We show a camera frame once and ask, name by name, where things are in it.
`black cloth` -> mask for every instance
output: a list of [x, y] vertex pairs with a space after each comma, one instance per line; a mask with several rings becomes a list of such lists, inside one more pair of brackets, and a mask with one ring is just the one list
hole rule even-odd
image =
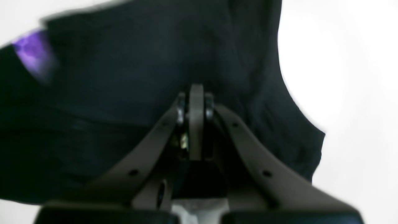
[[280, 0], [135, 0], [47, 21], [59, 68], [50, 88], [0, 107], [0, 198], [42, 203], [97, 177], [192, 83], [311, 181], [324, 133], [284, 85], [280, 13]]

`screw hole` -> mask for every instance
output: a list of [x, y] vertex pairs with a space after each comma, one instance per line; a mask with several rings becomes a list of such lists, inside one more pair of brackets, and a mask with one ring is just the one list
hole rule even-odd
[[264, 171], [263, 171], [263, 176], [265, 176], [265, 177], [272, 177], [272, 173], [269, 172], [269, 171], [264, 170]]
[[132, 171], [130, 171], [129, 172], [129, 176], [137, 176], [137, 174], [138, 174], [138, 170], [137, 169], [134, 169], [134, 170], [132, 170]]
[[166, 191], [166, 184], [165, 181], [162, 182], [162, 184], [159, 187], [158, 191], [158, 199], [156, 201], [156, 207], [159, 209], [160, 205], [162, 204], [163, 198], [164, 198], [164, 192]]

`white wall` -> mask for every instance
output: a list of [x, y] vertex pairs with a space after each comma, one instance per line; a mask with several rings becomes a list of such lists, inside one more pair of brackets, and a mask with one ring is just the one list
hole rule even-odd
[[[0, 45], [43, 16], [99, 2], [0, 1]], [[326, 132], [314, 185], [355, 206], [367, 224], [398, 223], [397, 22], [396, 0], [284, 0], [282, 8], [283, 78]], [[0, 201], [0, 223], [32, 223], [37, 210]]]

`purple stripe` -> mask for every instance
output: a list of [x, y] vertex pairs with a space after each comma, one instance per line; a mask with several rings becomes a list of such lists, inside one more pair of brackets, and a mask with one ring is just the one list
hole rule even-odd
[[36, 31], [13, 43], [14, 49], [25, 68], [39, 82], [48, 84], [49, 71], [54, 65], [51, 47], [45, 31]]

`white background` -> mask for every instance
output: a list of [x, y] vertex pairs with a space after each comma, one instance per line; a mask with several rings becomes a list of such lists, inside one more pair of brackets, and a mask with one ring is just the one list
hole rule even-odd
[[[99, 2], [1, 0], [0, 45]], [[279, 53], [293, 99], [326, 132], [313, 184], [367, 224], [398, 224], [398, 1], [284, 0]], [[0, 223], [30, 224], [37, 211], [0, 201]]]

